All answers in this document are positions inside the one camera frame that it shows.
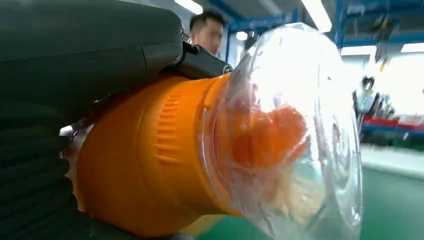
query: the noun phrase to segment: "black hair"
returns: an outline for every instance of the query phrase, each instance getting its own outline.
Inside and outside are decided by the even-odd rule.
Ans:
[[[194,15],[193,17],[191,17],[190,32],[193,30],[195,25],[206,24],[206,21],[208,19],[212,19],[214,21],[217,21],[218,23],[222,24],[223,26],[225,26],[225,24],[227,23],[225,18],[219,12],[214,11],[214,10],[206,10],[199,15]]]

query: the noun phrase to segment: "blue metal frame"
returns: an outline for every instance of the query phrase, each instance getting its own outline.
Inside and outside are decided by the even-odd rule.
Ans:
[[[424,43],[424,32],[411,32],[392,35],[388,41],[392,44],[415,44]],[[378,42],[372,38],[352,38],[343,41],[343,47],[377,45]]]
[[[388,1],[376,0],[361,0],[359,3],[367,5],[385,4]],[[405,1],[397,1],[393,7],[388,8],[372,8],[366,9],[361,13],[346,13],[347,6],[343,4],[343,0],[337,0],[337,7],[335,12],[335,23],[333,28],[333,40],[338,48],[351,47],[351,46],[369,46],[376,45],[377,40],[372,37],[355,37],[349,38],[345,36],[346,21],[354,18],[376,18],[383,15],[389,15],[391,18],[397,18],[401,15],[424,15],[424,0],[417,4],[403,4]],[[398,33],[389,39],[389,43],[394,44],[407,44],[407,43],[422,43],[424,42],[424,32],[411,32],[411,33]]]
[[[334,25],[333,25],[333,41],[336,46],[342,48],[343,39],[345,37],[345,7],[343,0],[337,0]]]

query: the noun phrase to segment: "orange plastic part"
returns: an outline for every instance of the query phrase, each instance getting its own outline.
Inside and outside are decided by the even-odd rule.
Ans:
[[[202,215],[238,215],[218,199],[199,152],[205,95],[210,89],[213,101],[227,80],[164,76],[110,109],[79,152],[81,208],[141,237],[175,233]]]
[[[223,161],[231,156],[248,168],[291,163],[305,149],[306,125],[289,106],[252,114],[245,104],[217,115],[229,76],[162,76],[111,107],[79,152],[79,207],[140,237],[173,234],[203,215],[240,215],[227,205],[223,175],[232,168]],[[252,95],[236,94],[243,101]],[[211,112],[207,119],[205,109]],[[205,159],[202,131],[212,136],[204,144],[213,145]]]

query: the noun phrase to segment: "orange cylinder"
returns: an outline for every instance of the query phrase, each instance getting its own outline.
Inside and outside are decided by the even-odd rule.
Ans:
[[[199,153],[205,94],[227,79],[163,77],[110,109],[79,152],[82,209],[138,236],[172,234],[206,214],[237,214],[214,193]]]

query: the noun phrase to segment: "fluorescent light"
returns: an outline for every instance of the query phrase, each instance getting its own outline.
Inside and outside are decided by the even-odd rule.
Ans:
[[[401,53],[418,53],[424,52],[424,43],[408,43],[404,44]]]
[[[321,0],[301,0],[307,12],[321,33],[330,32],[332,23]]]
[[[346,46],[341,49],[340,55],[373,55],[376,51],[376,46]]]
[[[246,41],[248,39],[248,34],[244,31],[239,31],[235,34],[235,37],[240,41]]]
[[[190,12],[194,13],[194,14],[201,14],[203,13],[203,7],[198,4],[195,1],[192,0],[175,0],[175,2],[181,6],[183,6],[184,8],[186,8],[187,10],[189,10]]]

